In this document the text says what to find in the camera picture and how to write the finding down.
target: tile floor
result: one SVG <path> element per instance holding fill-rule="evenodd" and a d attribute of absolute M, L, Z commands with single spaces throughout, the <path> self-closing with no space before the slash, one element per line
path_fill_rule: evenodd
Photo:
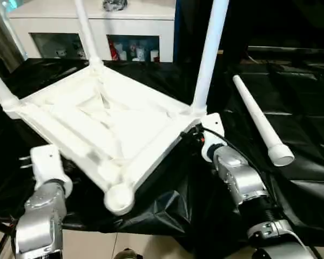
<path fill-rule="evenodd" d="M 64 256 L 68 259 L 112 259 L 118 252 L 130 247 L 144 259 L 192 259 L 172 237 L 136 234 L 102 234 L 64 230 Z M 324 248 L 319 249 L 324 258 Z M 253 249 L 243 248 L 227 259 L 251 259 Z M 0 259 L 14 259 L 9 243 Z"/>

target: white cabinet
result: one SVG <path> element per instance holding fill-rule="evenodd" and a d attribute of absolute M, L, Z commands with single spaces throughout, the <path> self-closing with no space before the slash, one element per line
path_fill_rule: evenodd
<path fill-rule="evenodd" d="M 146 60 L 158 53 L 155 60 L 173 61 L 176 0 L 128 0 L 128 6 L 116 12 L 106 12 L 101 0 L 84 4 L 101 59 L 112 59 L 111 42 L 126 52 L 127 60 L 136 47 L 144 49 Z M 8 16 L 29 58 L 83 56 L 73 0 L 32 0 Z"/>

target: black tablecloth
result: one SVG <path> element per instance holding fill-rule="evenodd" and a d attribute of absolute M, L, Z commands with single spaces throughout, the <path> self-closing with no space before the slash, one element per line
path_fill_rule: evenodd
<path fill-rule="evenodd" d="M 190 104 L 197 70 L 188 65 L 105 62 L 105 65 L 160 92 Z M 20 98 L 83 68 L 82 60 L 29 59 L 6 80 Z M 324 69 L 241 65 L 242 76 L 269 121 L 296 156 L 274 167 L 231 81 L 232 72 L 215 69 L 208 111 L 219 112 L 225 135 L 261 170 L 270 193 L 306 243 L 324 246 Z M 30 169 L 19 157 L 44 141 L 0 108 L 0 221 L 23 213 L 33 192 Z M 67 199 L 64 228 L 101 232 L 172 235 L 199 250 L 227 254 L 243 245 L 244 228 L 226 187 L 211 172 L 198 148 L 184 139 L 136 193 L 127 215 L 115 217 L 102 192 L 70 161 L 65 171 L 74 183 Z"/>

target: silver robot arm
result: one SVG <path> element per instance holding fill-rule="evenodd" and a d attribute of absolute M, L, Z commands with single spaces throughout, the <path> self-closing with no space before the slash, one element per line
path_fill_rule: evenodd
<path fill-rule="evenodd" d="M 16 228 L 17 259 L 62 258 L 62 220 L 65 200 L 72 192 L 72 181 L 63 172 L 56 146 L 31 150 L 35 192 L 25 203 L 25 213 Z"/>
<path fill-rule="evenodd" d="M 202 155 L 211 161 L 219 177 L 227 185 L 246 226 L 254 259 L 312 259 L 313 256 L 293 232 L 288 221 L 270 197 L 260 175 L 237 150 L 216 137 L 223 135 L 220 118 L 205 116 L 200 128 L 204 131 Z"/>

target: black plastic sheet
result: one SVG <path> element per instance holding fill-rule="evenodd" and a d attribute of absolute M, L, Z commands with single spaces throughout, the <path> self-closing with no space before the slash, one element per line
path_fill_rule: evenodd
<path fill-rule="evenodd" d="M 27 60 L 7 80 L 20 98 L 83 68 L 84 61 Z M 106 62 L 108 67 L 190 104 L 197 70 L 174 64 Z M 270 193 L 306 243 L 324 246 L 324 70 L 275 65 L 242 65 L 235 69 L 296 156 L 276 168 L 267 156 L 253 121 L 232 83 L 232 73 L 215 69 L 208 111 L 219 112 L 225 135 L 261 170 Z M 30 169 L 18 158 L 44 141 L 0 108 L 0 221 L 23 213 L 33 192 Z M 64 168 L 74 183 L 67 200 L 64 228 L 101 232 L 172 235 L 187 249 L 227 255 L 246 242 L 240 216 L 221 181 L 185 139 L 158 166 L 136 193 L 134 209 L 110 214 L 103 194 L 73 163 Z"/>

